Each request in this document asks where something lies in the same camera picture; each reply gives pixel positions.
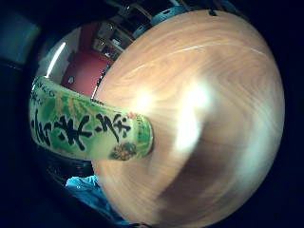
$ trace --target wood grain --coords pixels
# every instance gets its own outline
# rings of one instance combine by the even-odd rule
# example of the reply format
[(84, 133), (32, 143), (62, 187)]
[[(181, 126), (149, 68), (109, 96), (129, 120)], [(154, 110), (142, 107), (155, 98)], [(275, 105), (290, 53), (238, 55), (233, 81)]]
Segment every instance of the wood grain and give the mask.
[(192, 11), (152, 28), (97, 93), (153, 126), (144, 159), (92, 162), (109, 201), (131, 222), (217, 222), (250, 198), (273, 163), (284, 123), (275, 60), (252, 26), (217, 15)]

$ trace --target can label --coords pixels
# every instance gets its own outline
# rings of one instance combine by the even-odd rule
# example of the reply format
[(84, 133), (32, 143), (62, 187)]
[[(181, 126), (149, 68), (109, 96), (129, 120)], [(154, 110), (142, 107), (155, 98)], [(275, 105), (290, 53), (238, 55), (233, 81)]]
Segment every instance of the can label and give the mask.
[(139, 159), (153, 142), (143, 115), (92, 101), (45, 77), (32, 84), (29, 122), (36, 143), (73, 159)]

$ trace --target dark background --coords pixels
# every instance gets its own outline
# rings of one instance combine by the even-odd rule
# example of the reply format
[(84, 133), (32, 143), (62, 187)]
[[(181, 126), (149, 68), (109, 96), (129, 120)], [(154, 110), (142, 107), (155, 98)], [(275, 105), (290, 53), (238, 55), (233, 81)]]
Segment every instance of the dark background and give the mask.
[[(265, 182), (232, 216), (212, 227), (304, 227), (304, 9), (301, 1), (231, 2), (251, 19), (274, 53), (286, 119)], [(36, 148), (29, 137), (27, 101), (44, 41), (54, 44), (81, 24), (112, 12), (101, 0), (0, 0), (0, 227), (110, 227), (41, 171), (43, 164), (33, 156)]]

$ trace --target blue cloth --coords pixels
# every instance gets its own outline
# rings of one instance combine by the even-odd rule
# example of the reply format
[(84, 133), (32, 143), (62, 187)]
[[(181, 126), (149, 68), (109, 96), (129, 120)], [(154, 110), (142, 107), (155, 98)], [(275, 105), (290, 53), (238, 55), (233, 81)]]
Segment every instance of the blue cloth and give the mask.
[(130, 223), (124, 220), (109, 204), (97, 176), (87, 178), (72, 177), (66, 182), (66, 190), (75, 198), (107, 216), (114, 224), (128, 227)]

